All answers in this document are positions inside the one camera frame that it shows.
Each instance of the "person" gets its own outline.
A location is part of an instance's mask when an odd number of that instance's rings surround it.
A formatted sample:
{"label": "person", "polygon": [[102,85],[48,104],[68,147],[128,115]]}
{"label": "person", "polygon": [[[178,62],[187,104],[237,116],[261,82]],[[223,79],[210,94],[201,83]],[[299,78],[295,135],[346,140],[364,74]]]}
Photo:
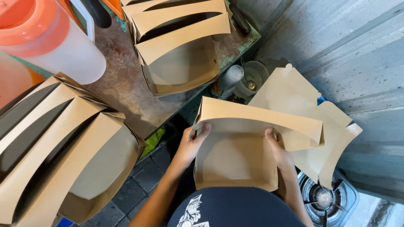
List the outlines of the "person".
{"label": "person", "polygon": [[[129,223],[129,227],[161,227],[181,175],[192,163],[211,125],[205,123],[198,136],[188,140],[191,128],[184,130],[180,145],[166,173],[150,198]],[[272,132],[265,131],[279,174],[278,194],[256,187],[208,187],[195,191],[174,211],[167,227],[217,226],[307,226],[313,227],[303,203],[291,153],[282,148]]]}

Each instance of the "gray wall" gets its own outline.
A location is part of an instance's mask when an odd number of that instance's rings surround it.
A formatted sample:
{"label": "gray wall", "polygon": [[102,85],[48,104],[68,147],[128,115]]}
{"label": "gray wall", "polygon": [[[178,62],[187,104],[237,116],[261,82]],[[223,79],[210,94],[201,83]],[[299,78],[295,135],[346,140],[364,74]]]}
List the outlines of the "gray wall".
{"label": "gray wall", "polygon": [[404,203],[404,1],[233,0],[263,35],[256,60],[292,63],[363,133],[337,167]]}

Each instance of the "kraft paper box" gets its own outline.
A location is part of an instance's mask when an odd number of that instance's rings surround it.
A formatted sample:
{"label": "kraft paper box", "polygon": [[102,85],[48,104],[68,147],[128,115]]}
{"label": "kraft paper box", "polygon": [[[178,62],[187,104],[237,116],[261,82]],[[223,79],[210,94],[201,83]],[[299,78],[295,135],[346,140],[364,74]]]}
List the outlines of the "kraft paper box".
{"label": "kraft paper box", "polygon": [[135,54],[153,96],[184,92],[212,82],[219,73],[211,35],[229,34],[223,0],[121,1]]}
{"label": "kraft paper box", "polygon": [[0,113],[1,224],[51,226],[58,211],[86,221],[118,191],[145,147],[124,114],[61,73]]}
{"label": "kraft paper box", "polygon": [[210,134],[196,156],[197,189],[221,186],[278,188],[277,166],[264,131],[272,127],[289,151],[323,146],[323,123],[219,99],[203,97],[193,130],[204,122]]}
{"label": "kraft paper box", "polygon": [[323,121],[325,146],[294,151],[295,165],[314,182],[331,189],[332,174],[342,152],[362,129],[321,94],[291,64],[276,68],[248,104]]}

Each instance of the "metal table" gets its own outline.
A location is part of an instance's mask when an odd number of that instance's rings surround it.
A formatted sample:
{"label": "metal table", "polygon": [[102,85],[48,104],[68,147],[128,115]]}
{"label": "metal table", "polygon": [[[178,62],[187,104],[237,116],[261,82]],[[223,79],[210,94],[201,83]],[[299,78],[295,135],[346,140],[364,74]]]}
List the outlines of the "metal table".
{"label": "metal table", "polygon": [[[171,116],[198,95],[205,86],[165,97],[152,97],[142,74],[140,63],[130,46],[125,23],[111,12],[112,25],[95,28],[95,45],[107,60],[104,75],[86,88],[123,112],[125,122],[140,137],[147,139]],[[214,42],[221,73],[244,54],[261,35],[251,29],[243,36],[238,29],[223,41]]]}

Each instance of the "navy t-shirt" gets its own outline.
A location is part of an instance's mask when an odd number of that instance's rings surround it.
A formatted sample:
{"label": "navy t-shirt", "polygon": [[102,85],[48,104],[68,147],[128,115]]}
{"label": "navy t-shirt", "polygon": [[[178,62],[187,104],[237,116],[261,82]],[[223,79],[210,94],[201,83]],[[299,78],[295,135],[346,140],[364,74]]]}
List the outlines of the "navy t-shirt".
{"label": "navy t-shirt", "polygon": [[186,198],[167,227],[304,227],[274,194],[255,187],[209,187]]}

